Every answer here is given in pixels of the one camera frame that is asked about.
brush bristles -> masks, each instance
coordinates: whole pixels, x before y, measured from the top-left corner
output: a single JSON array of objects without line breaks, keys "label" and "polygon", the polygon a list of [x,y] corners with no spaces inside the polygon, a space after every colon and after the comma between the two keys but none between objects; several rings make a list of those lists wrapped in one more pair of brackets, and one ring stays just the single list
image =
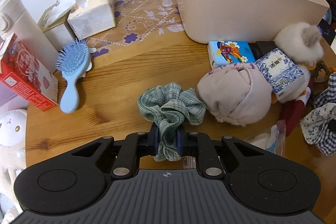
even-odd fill
[{"label": "brush bristles", "polygon": [[75,39],[66,44],[58,53],[56,69],[63,71],[68,75],[74,74],[89,54],[86,42],[87,40],[84,39]]}]

qr code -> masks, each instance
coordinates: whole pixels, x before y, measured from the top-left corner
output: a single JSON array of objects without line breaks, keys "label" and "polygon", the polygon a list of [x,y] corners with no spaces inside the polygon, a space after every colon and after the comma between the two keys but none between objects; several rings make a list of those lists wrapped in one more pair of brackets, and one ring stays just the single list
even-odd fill
[{"label": "qr code", "polygon": [[14,85],[17,83],[17,81],[14,80],[12,77],[8,77],[8,78],[5,80],[5,82],[6,82],[8,85],[10,85],[10,86],[14,86]]}]

crosshair symbol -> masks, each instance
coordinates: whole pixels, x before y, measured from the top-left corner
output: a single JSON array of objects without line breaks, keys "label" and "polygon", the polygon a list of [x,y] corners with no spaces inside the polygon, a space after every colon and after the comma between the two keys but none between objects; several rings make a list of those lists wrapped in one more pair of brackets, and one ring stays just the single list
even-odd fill
[{"label": "crosshair symbol", "polygon": [[165,173],[163,173],[162,174],[164,177],[170,177],[170,176],[172,176],[173,174],[172,173],[170,173],[170,172],[165,172]]}]

plush toy face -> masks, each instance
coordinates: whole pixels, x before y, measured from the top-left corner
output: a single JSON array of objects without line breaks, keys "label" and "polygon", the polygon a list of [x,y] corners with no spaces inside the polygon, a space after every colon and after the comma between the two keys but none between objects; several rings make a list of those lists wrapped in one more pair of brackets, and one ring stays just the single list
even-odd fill
[{"label": "plush toy face", "polygon": [[13,110],[0,114],[0,145],[13,146],[25,136],[27,114],[25,110]]}]

white thermos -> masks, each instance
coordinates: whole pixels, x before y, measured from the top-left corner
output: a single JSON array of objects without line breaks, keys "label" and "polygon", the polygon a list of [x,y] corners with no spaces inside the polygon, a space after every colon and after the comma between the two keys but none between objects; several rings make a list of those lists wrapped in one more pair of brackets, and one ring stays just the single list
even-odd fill
[{"label": "white thermos", "polygon": [[51,73],[54,73],[57,50],[43,34],[21,0],[3,0],[0,2],[0,36],[2,39],[15,33]]}]

